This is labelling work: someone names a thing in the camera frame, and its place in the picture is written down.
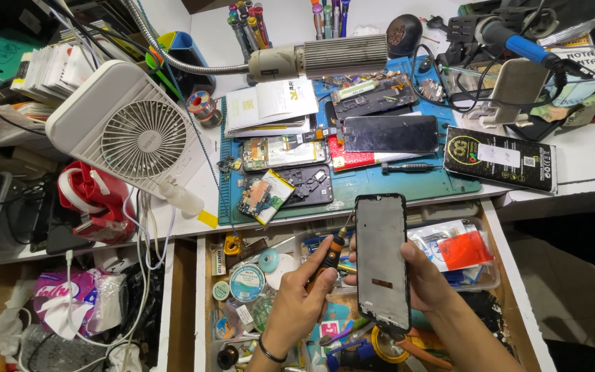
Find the bubble wrap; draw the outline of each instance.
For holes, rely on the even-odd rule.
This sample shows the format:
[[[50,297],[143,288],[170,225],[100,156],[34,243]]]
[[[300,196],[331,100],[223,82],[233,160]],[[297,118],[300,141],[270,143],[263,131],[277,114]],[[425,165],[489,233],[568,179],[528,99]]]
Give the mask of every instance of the bubble wrap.
[[[45,332],[42,326],[38,324],[30,325],[22,334],[23,349],[19,359],[30,371],[75,371],[96,359],[104,357],[107,351],[107,348],[91,345],[80,339],[69,341],[56,334],[50,334],[54,334],[54,332]],[[34,353],[34,349],[41,342],[42,345]],[[34,353],[34,357],[31,360],[31,365],[29,365],[29,357],[32,353]],[[93,368],[97,368],[97,371],[101,370],[102,367],[102,363],[93,366]]]

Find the left hand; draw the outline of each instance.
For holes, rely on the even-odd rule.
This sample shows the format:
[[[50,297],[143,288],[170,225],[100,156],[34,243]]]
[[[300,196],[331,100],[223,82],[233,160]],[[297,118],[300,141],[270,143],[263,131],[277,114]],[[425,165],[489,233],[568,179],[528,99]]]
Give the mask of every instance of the left hand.
[[[263,346],[274,357],[283,358],[298,340],[311,333],[313,325],[327,309],[325,296],[332,291],[338,274],[334,267],[325,270],[311,293],[304,286],[321,265],[334,236],[328,236],[299,269],[284,274],[263,333]]]

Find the hand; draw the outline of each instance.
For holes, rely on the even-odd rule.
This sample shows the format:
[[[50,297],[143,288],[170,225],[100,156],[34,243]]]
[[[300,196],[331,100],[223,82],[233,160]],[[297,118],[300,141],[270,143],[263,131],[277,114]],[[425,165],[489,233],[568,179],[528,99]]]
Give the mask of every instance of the hand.
[[[357,239],[351,238],[351,252],[348,258],[357,261]],[[456,295],[440,270],[431,262],[426,254],[415,243],[409,241],[401,244],[401,256],[409,264],[410,305],[422,312],[434,312],[447,307],[450,299]],[[344,283],[357,285],[357,275],[344,278]]]
[[[325,296],[338,277],[336,269],[329,267],[318,276],[310,294],[304,286],[323,262],[333,238],[328,236],[299,269],[282,277],[262,339],[263,346],[274,357],[283,358],[298,340],[308,337],[313,325],[325,314]]]

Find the qr code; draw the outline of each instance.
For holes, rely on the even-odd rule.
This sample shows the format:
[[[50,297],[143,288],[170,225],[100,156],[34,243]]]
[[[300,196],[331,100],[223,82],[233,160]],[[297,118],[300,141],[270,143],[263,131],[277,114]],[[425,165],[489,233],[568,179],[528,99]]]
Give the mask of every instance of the qr code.
[[[251,110],[253,108],[254,108],[254,100],[253,99],[243,101],[243,110]]]
[[[535,167],[536,160],[533,157],[525,156],[522,158],[522,163],[527,167]]]

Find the solder wire spool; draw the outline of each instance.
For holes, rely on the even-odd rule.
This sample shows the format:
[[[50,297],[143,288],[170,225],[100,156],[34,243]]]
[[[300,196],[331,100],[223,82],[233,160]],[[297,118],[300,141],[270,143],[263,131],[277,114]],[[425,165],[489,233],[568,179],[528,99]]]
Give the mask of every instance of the solder wire spool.
[[[206,129],[219,126],[223,117],[217,109],[217,104],[206,91],[198,91],[190,96],[187,100],[187,111]]]

